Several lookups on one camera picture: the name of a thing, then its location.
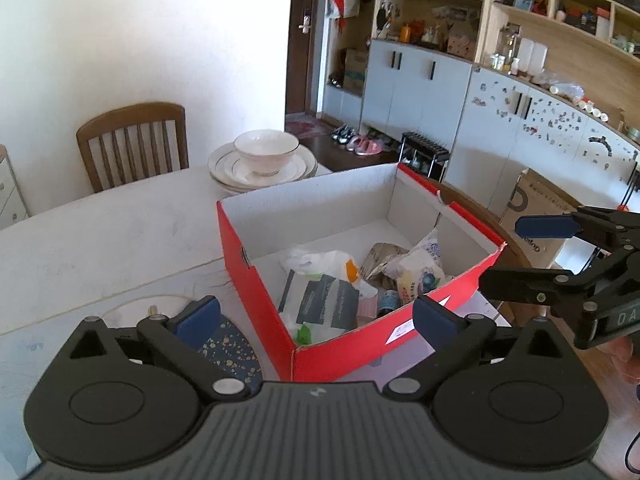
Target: white bowl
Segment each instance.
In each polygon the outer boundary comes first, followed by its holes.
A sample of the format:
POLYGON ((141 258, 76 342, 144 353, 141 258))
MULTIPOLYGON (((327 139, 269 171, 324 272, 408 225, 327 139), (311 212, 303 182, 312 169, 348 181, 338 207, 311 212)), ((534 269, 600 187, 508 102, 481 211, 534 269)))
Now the white bowl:
POLYGON ((296 136, 279 130, 254 130, 234 141, 234 148, 249 168, 263 176, 278 173, 299 145, 296 136))

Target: cable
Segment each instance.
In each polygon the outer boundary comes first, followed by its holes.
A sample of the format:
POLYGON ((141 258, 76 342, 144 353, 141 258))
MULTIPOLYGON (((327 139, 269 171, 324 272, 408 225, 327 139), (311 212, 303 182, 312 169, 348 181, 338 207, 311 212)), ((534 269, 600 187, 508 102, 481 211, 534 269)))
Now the cable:
POLYGON ((640 438, 640 431, 634 437, 634 439, 631 441, 631 444, 629 444, 629 447, 626 448, 626 453, 625 453, 625 465, 626 465, 626 468, 629 469, 629 471, 631 471, 635 475, 640 475, 640 469, 636 469, 635 467, 633 467, 629 463, 629 455, 631 454, 631 450, 636 445, 636 442, 638 441, 639 438, 640 438))

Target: white table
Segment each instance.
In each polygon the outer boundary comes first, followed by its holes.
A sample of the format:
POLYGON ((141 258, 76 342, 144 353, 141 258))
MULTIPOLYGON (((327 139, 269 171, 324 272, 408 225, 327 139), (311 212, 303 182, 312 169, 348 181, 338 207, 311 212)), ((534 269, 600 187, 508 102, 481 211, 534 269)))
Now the white table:
MULTIPOLYGON (((131 301, 215 295, 277 380, 230 278, 207 168, 150 178, 61 206, 0 232, 0 479, 38 463, 22 426, 28 393, 79 321, 131 301)), ((496 311, 478 294, 459 313, 496 311)), ((384 384, 433 351, 419 336, 343 380, 384 384)))

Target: white label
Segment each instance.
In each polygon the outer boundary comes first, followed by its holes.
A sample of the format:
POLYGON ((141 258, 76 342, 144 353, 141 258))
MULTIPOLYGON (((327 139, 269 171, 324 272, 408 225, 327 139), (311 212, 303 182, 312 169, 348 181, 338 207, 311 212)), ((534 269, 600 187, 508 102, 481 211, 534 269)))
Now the white label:
MULTIPOLYGON (((449 301, 449 298, 450 298, 450 296, 447 296, 444 300, 439 301, 439 303, 442 306, 445 306, 447 304, 447 301, 449 301)), ((385 345, 388 345, 389 343, 392 343, 393 341, 395 341, 396 339, 402 337, 403 335, 408 334, 413 329, 414 329, 414 320, 413 319, 410 319, 409 321, 405 321, 404 323, 402 323, 402 325, 396 326, 394 328, 394 331, 389 336, 389 339, 386 340, 385 345)))

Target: door handle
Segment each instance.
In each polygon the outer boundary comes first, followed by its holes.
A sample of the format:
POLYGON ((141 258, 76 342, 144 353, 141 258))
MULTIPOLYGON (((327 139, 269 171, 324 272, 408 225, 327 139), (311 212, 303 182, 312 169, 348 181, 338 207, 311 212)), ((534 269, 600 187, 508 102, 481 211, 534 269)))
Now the door handle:
POLYGON ((533 102, 533 97, 529 98, 529 104, 527 105, 527 111, 524 114, 524 120, 527 120, 527 117, 529 117, 529 110, 531 110, 531 103, 533 102))
POLYGON ((518 94, 519 94, 518 102, 516 103, 516 109, 513 111, 513 115, 518 114, 518 110, 520 109, 520 102, 522 101, 522 92, 518 92, 518 94))
POLYGON ((299 25, 298 28, 302 29, 302 34, 308 34, 311 30, 311 15, 309 14, 309 9, 305 9, 302 25, 299 25))

